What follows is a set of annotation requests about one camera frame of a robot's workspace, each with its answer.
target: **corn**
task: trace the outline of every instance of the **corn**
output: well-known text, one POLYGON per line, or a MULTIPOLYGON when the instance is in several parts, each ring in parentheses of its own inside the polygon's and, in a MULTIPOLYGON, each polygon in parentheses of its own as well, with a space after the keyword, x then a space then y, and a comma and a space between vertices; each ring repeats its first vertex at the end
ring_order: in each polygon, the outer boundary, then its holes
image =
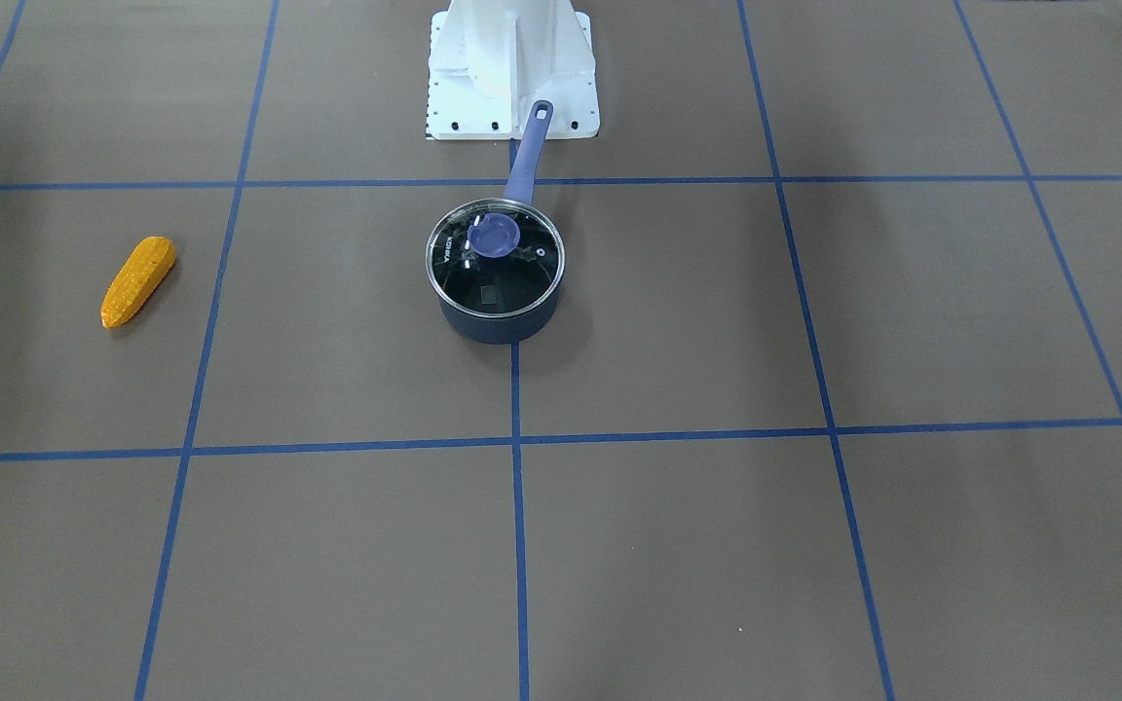
POLYGON ((162 236, 146 237, 111 280, 102 299, 102 325, 128 323, 175 264, 175 245, 162 236))

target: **purple handle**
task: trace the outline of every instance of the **purple handle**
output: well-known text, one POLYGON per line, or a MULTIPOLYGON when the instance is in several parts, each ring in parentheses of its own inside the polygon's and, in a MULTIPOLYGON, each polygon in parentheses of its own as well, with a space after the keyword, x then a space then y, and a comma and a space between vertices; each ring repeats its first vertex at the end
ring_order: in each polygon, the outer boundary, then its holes
POLYGON ((535 168, 540 165, 543 139, 549 136, 549 123, 552 123, 552 102, 540 100, 531 105, 531 116, 522 132, 522 147, 513 159, 513 168, 505 183, 505 200, 531 204, 531 195, 535 192, 535 168))

